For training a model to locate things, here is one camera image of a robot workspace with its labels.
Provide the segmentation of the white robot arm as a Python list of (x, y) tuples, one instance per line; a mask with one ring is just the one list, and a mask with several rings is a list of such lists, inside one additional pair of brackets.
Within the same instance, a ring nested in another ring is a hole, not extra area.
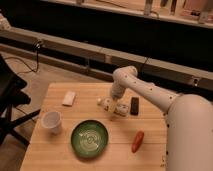
[(178, 94), (137, 78), (134, 66), (113, 72), (110, 96), (133, 90), (164, 114), (167, 126), (166, 171), (213, 171), (213, 105), (195, 94)]

